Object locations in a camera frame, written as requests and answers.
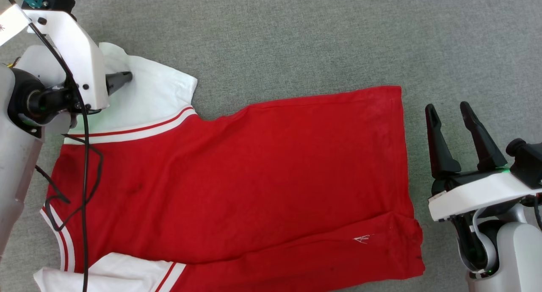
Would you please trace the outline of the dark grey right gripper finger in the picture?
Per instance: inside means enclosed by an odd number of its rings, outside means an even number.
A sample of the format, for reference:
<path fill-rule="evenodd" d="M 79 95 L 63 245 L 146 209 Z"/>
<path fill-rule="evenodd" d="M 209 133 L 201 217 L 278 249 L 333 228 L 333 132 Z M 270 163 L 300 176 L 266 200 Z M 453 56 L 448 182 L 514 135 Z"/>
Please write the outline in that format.
<path fill-rule="evenodd" d="M 439 179 L 461 172 L 461 165 L 453 159 L 443 137 L 442 123 L 434 105 L 426 105 L 425 115 L 431 176 Z"/>
<path fill-rule="evenodd" d="M 459 105 L 463 122 L 471 133 L 478 157 L 477 169 L 480 172 L 490 172 L 507 165 L 507 160 L 492 136 L 480 122 L 470 104 L 463 101 Z"/>

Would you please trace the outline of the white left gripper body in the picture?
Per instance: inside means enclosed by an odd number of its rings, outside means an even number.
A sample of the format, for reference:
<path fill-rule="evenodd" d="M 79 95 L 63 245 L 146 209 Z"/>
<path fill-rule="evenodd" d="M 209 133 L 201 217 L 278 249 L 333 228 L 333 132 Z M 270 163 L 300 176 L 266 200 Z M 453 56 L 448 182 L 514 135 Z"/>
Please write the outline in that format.
<path fill-rule="evenodd" d="M 25 13 L 37 29 L 51 39 L 90 109 L 108 107 L 105 61 L 89 34 L 64 11 L 27 9 Z"/>

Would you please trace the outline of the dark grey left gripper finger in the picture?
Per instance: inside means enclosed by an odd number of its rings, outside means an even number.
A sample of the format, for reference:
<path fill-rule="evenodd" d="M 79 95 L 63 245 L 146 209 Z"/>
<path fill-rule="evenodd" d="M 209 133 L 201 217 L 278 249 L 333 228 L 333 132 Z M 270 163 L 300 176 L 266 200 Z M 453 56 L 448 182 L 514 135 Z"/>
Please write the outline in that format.
<path fill-rule="evenodd" d="M 118 91 L 122 86 L 133 79 L 133 74 L 129 71 L 115 72 L 106 75 L 106 89 L 108 96 Z"/>

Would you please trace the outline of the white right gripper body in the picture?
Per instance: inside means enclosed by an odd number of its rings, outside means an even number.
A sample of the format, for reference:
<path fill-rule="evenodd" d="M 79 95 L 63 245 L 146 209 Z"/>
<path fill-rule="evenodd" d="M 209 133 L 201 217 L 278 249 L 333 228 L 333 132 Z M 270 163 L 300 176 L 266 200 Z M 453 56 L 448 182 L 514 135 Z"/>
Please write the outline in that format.
<path fill-rule="evenodd" d="M 432 220 L 440 221 L 540 193 L 541 185 L 530 188 L 510 170 L 505 170 L 437 194 L 429 199 L 428 206 Z"/>

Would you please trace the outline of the red and white t-shirt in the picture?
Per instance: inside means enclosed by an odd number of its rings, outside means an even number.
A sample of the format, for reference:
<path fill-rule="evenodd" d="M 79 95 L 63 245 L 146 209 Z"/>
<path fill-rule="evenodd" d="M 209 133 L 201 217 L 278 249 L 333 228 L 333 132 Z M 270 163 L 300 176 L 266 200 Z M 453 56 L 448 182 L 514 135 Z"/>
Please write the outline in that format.
<path fill-rule="evenodd" d="M 88 118 L 88 292 L 327 292 L 424 273 L 401 87 L 207 121 L 193 76 L 100 49 L 133 80 Z"/>

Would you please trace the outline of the white paper tag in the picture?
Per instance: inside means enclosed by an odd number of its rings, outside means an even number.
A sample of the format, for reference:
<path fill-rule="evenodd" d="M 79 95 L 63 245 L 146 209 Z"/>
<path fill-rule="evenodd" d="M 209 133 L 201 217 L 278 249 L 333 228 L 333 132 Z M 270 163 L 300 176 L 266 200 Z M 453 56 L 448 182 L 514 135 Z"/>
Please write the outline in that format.
<path fill-rule="evenodd" d="M 32 21 L 17 4 L 12 4 L 0 14 L 0 47 L 27 29 Z"/>

